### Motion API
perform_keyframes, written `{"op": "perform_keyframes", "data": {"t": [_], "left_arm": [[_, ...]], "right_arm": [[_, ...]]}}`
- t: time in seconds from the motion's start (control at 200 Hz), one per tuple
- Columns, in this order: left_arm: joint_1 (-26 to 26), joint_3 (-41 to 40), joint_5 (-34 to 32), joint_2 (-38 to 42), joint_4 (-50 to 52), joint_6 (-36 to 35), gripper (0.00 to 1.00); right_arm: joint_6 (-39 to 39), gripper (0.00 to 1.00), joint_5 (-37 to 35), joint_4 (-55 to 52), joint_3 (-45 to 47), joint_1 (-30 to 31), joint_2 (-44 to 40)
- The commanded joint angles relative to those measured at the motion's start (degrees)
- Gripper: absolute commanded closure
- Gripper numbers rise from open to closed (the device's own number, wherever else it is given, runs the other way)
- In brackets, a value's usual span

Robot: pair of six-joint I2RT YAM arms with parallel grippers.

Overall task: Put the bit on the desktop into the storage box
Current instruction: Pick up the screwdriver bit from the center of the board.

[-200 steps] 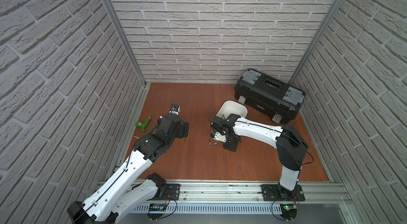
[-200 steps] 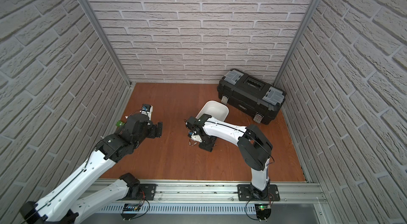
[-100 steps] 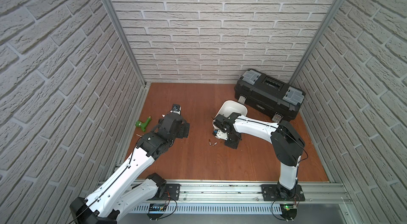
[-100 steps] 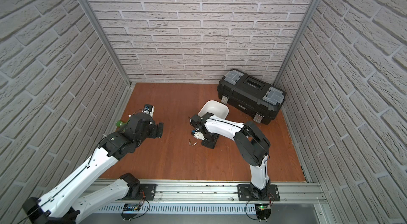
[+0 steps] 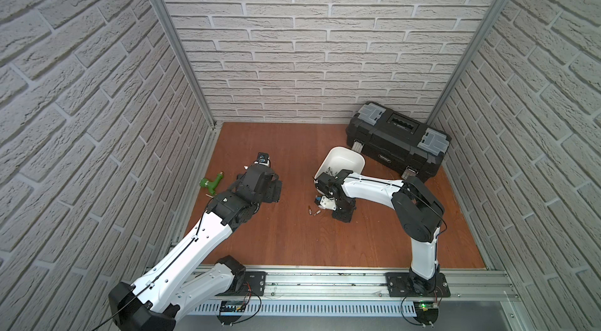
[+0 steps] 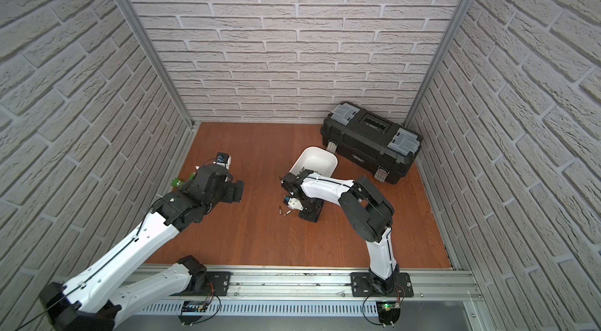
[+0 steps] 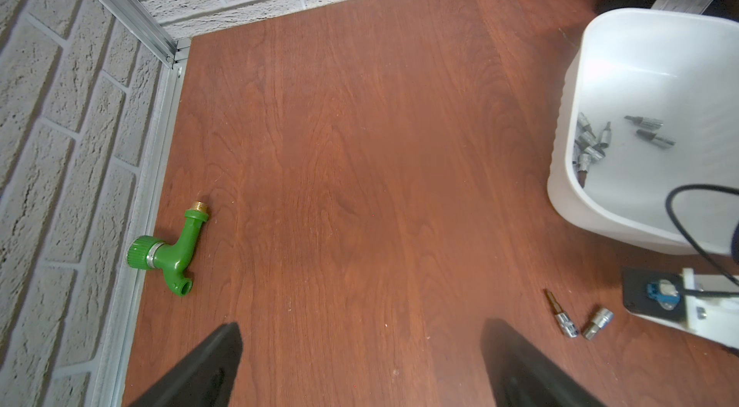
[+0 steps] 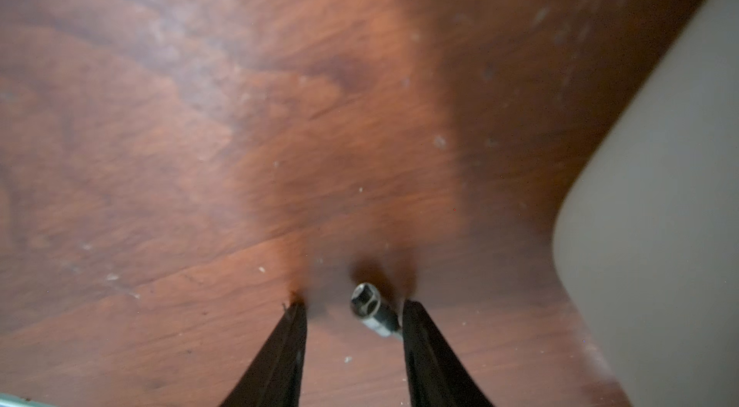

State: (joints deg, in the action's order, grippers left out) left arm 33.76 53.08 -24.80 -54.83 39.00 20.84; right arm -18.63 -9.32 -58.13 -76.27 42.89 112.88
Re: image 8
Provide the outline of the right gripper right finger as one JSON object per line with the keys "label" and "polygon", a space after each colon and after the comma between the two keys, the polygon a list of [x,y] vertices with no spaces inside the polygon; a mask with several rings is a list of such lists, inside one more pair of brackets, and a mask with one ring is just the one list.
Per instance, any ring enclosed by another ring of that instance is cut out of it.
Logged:
{"label": "right gripper right finger", "polygon": [[403,304],[402,339],[413,406],[493,406],[418,301]]}

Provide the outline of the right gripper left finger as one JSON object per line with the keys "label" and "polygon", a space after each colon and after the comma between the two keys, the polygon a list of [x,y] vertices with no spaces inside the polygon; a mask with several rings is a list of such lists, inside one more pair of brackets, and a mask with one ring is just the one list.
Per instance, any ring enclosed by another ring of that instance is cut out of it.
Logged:
{"label": "right gripper left finger", "polygon": [[298,406],[306,342],[307,310],[296,301],[221,406]]}

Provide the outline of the silver bit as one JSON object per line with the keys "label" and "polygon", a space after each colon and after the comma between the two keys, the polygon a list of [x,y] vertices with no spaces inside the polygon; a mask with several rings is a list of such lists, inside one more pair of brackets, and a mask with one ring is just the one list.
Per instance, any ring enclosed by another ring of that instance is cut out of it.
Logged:
{"label": "silver bit", "polygon": [[382,338],[401,338],[398,313],[371,283],[361,283],[352,292],[350,310],[367,328]]}

